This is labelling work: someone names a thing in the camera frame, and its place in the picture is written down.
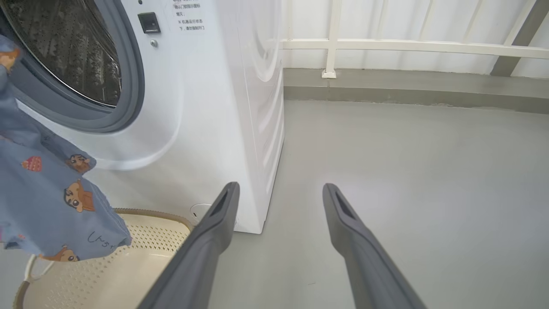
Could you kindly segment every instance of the beige basket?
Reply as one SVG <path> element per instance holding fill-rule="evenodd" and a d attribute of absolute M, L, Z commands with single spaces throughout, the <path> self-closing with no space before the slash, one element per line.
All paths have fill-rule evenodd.
<path fill-rule="evenodd" d="M 191 233 L 182 217 L 137 209 L 117 209 L 132 235 L 130 247 L 108 257 L 75 263 L 51 262 L 32 275 L 25 270 L 14 309 L 134 309 Z"/>

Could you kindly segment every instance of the white wall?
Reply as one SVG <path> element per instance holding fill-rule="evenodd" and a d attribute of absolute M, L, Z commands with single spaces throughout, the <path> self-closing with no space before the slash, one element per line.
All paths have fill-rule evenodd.
<path fill-rule="evenodd" d="M 284 38 L 328 38 L 331 0 L 283 0 Z M 385 0 L 381 39 L 418 40 L 429 0 Z M 478 0 L 436 0 L 426 41 L 461 42 Z M 527 0 L 485 0 L 469 42 L 502 44 Z M 343 0 L 339 38 L 376 38 L 383 0 Z M 546 18 L 531 46 L 549 47 Z M 285 50 L 287 68 L 325 68 L 327 50 Z M 335 67 L 489 74 L 496 56 L 400 51 L 338 50 Z M 513 76 L 549 78 L 549 60 L 522 59 Z"/>

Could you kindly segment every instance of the white washing machine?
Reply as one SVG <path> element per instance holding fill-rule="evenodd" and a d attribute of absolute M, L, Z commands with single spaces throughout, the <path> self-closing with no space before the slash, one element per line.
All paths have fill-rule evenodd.
<path fill-rule="evenodd" d="M 196 223 L 237 181 L 235 230 L 261 233 L 284 140 L 280 1 L 0 3 L 25 49 L 20 108 L 96 158 L 86 177 L 113 207 Z"/>

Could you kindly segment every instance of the cartoon print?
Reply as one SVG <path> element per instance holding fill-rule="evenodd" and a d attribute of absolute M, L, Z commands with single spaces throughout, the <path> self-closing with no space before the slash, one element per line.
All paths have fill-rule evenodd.
<path fill-rule="evenodd" d="M 18 48 L 12 50 L 11 52 L 0 52 L 0 64 L 5 67 L 8 73 L 12 72 L 12 67 L 15 64 L 15 60 L 19 56 L 20 52 L 21 51 Z"/>
<path fill-rule="evenodd" d="M 42 158 L 32 156 L 27 160 L 23 161 L 21 165 L 23 166 L 23 168 L 26 168 L 32 172 L 40 172 L 42 171 Z"/>
<path fill-rule="evenodd" d="M 80 258 L 78 255 L 76 255 L 71 249 L 67 249 L 67 245 L 63 246 L 63 249 L 61 251 L 57 252 L 54 256 L 42 256 L 41 258 L 48 261 L 56 261 L 56 262 L 77 262 L 80 261 Z"/>
<path fill-rule="evenodd" d="M 81 154 L 74 154 L 70 156 L 70 159 L 66 160 L 65 163 L 68 166 L 76 169 L 77 172 L 83 174 L 91 169 L 89 166 L 89 159 L 84 157 Z"/>
<path fill-rule="evenodd" d="M 84 191 L 80 179 L 65 189 L 64 198 L 65 203 L 78 212 L 82 212 L 83 210 L 96 211 L 93 207 L 93 194 L 89 191 Z"/>

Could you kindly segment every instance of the basket handle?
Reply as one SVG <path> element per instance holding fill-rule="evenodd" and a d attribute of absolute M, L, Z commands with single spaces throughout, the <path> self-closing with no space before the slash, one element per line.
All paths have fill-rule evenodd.
<path fill-rule="evenodd" d="M 29 259 L 29 261 L 27 262 L 27 267 L 25 267 L 25 281 L 27 281 L 29 283 L 40 279 L 43 275 L 45 275 L 51 269 L 51 267 L 53 266 L 53 263 L 54 263 L 53 261 L 51 261 L 49 263 L 49 265 L 46 266 L 46 268 L 44 268 L 44 270 L 42 271 L 41 274 L 33 275 L 32 274 L 32 269 L 34 268 L 34 265 L 36 264 L 36 259 L 37 258 L 38 257 L 36 255 L 32 255 L 31 258 Z"/>

